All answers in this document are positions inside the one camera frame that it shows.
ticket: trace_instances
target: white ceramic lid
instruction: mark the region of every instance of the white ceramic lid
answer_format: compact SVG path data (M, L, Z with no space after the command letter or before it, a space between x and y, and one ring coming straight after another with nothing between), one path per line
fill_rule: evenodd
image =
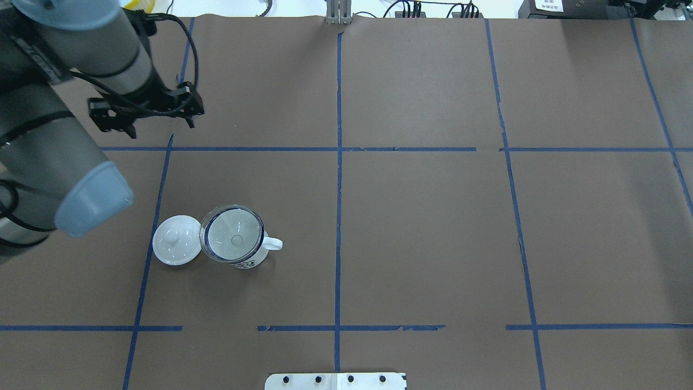
M176 215L159 225L152 239L154 254L168 265L190 262L202 249L200 222L187 215Z

